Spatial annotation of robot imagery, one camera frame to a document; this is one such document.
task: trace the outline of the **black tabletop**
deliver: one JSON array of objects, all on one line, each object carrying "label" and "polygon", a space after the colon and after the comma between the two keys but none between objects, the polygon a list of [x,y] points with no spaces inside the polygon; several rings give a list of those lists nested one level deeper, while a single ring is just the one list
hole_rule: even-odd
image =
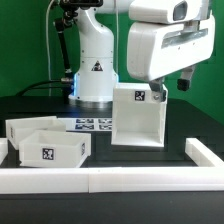
[{"label": "black tabletop", "polygon": [[[0,108],[0,137],[6,119],[111,117],[110,109],[77,108],[60,97],[2,97]],[[92,155],[83,167],[195,166],[184,153],[189,137],[224,158],[223,125],[182,100],[168,101],[164,148],[112,146],[111,132],[91,134]],[[223,209],[223,192],[0,195],[1,223],[222,223]]]}]

